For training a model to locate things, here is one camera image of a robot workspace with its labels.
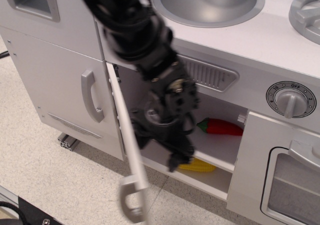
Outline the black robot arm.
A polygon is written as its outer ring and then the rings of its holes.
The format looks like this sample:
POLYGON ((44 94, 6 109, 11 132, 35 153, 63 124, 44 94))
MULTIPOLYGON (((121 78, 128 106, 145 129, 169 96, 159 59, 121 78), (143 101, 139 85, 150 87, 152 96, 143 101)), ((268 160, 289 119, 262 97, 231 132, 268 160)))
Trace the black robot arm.
POLYGON ((133 65, 149 84, 143 109, 131 111, 131 123, 138 145, 143 149, 155 140, 170 151, 170 172, 192 161, 195 149, 188 139, 195 127, 192 111, 199 98, 195 82, 173 50, 172 31, 154 11, 140 0, 83 0, 103 24, 107 44, 123 63, 133 65))

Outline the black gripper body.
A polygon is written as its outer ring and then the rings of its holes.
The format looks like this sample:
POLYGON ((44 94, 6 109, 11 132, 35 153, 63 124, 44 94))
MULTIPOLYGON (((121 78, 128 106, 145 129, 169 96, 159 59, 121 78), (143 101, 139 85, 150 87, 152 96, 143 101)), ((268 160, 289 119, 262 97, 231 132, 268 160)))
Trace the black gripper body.
POLYGON ((133 108, 130 119, 140 149, 144 149, 150 140, 155 140, 177 160, 190 160, 193 157, 195 148, 188 135, 194 131, 196 122, 191 112, 161 123, 154 110, 133 108))

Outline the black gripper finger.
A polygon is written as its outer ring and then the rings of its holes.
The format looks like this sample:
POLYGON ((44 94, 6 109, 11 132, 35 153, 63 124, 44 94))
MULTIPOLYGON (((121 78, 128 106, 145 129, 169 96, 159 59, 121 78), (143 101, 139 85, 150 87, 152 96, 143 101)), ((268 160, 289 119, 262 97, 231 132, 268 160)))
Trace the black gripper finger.
POLYGON ((179 153, 173 153, 168 160, 168 170, 173 173, 180 165, 188 165, 193 157, 179 153))

